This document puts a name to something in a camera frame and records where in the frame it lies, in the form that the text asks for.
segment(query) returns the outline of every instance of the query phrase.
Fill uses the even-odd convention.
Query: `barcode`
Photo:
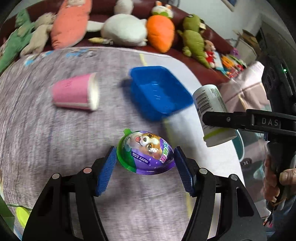
[[[198,109],[199,109],[200,113],[203,113],[206,110],[212,108],[209,97],[207,96],[207,93],[205,93],[205,92],[200,94],[196,98],[196,103],[198,105]]]

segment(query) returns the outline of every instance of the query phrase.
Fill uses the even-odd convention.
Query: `sofa backrest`
[[[64,0],[44,0],[38,2],[27,8],[31,21],[34,22],[42,14],[47,12],[57,13]],[[105,21],[114,14],[113,8],[117,0],[93,0],[92,10],[90,13],[90,20],[92,21]],[[147,19],[151,16],[150,11],[155,6],[155,0],[134,0],[134,9],[132,15],[139,19]],[[183,30],[182,22],[188,13],[183,10],[172,6],[174,17],[172,19],[176,30]],[[0,45],[3,44],[3,38],[6,39],[15,30],[15,16],[8,19],[0,29]],[[203,37],[210,40],[215,45],[218,52],[227,54],[232,50],[232,46],[228,44],[221,36],[207,26],[207,30],[204,32]],[[181,38],[175,34],[174,46],[180,45]]]

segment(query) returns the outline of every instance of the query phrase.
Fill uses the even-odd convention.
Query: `screw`
[[[235,174],[231,174],[231,175],[230,175],[230,178],[231,178],[232,180],[234,180],[234,181],[238,180],[238,176],[235,175]]]
[[[91,173],[91,168],[90,167],[84,168],[83,172],[86,173],[86,174]]]
[[[59,178],[59,174],[58,173],[55,173],[52,175],[52,179],[58,179]]]
[[[205,169],[205,168],[201,168],[201,169],[200,169],[200,173],[201,173],[201,174],[207,174],[207,169]]]

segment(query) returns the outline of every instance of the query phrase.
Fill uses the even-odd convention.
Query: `green dinosaur plush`
[[[11,33],[5,43],[3,55],[0,58],[0,73],[2,73],[17,57],[19,52],[29,44],[32,37],[34,23],[30,21],[30,16],[26,9],[21,10],[15,20],[17,28]]]
[[[210,65],[206,60],[204,51],[204,39],[199,34],[200,18],[195,14],[190,14],[183,21],[184,32],[178,30],[178,34],[183,38],[184,47],[183,54],[187,57],[193,57],[202,65],[210,69]]]

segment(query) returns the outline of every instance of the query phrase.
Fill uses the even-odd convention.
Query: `blue plastic container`
[[[193,103],[191,94],[165,67],[136,67],[130,75],[132,100],[148,120],[159,121]]]

